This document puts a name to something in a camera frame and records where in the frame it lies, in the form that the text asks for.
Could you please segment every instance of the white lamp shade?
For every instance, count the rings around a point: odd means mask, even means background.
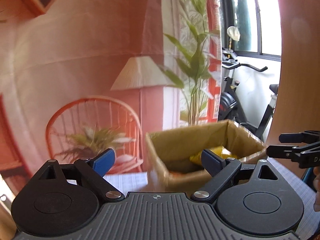
[[[172,84],[151,57],[131,57],[116,78],[111,90],[127,90]]]

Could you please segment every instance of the round black disc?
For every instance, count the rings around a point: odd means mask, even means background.
[[[253,235],[277,235],[300,222],[303,204],[286,185],[246,183],[225,190],[215,208],[220,217],[235,229]]]
[[[12,217],[18,230],[34,236],[65,235],[95,217],[99,202],[90,190],[67,182],[57,188],[44,181],[42,187],[29,189],[28,194],[23,189],[14,200]]]

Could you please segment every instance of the yellow bag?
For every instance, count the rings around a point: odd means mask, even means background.
[[[210,151],[214,152],[216,155],[220,156],[221,158],[223,159],[226,159],[228,157],[233,157],[233,158],[236,158],[238,159],[238,156],[236,155],[233,155],[231,154],[231,152],[229,152],[225,147],[223,146],[218,146],[218,147],[215,147],[215,148],[211,148],[209,149]],[[201,163],[201,152],[199,152],[198,154],[196,155],[192,155],[190,156],[189,160],[197,165],[200,165],[202,166],[202,163]]]

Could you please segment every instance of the window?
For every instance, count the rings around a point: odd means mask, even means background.
[[[222,9],[222,0],[218,0],[218,6],[219,6],[219,13],[220,13],[220,29],[221,29],[221,33],[225,33],[226,29],[225,29],[225,20],[223,18],[223,9]],[[221,46],[225,47],[225,39],[222,37],[221,39]]]
[[[234,26],[239,28],[240,41],[234,42],[234,49],[258,51],[257,15],[254,0],[231,0],[234,12]]]
[[[258,0],[261,18],[262,53],[281,55],[278,0]]]
[[[281,59],[281,27],[278,0],[218,0],[221,39],[226,47],[226,30],[237,26],[240,41],[232,48],[239,56]]]

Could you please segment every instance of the open cardboard box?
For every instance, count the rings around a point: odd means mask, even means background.
[[[211,178],[189,157],[203,149],[223,146],[243,163],[266,158],[263,143],[244,127],[230,120],[181,127],[146,134],[149,183],[157,192],[187,192],[191,195]],[[182,172],[173,175],[170,171]]]

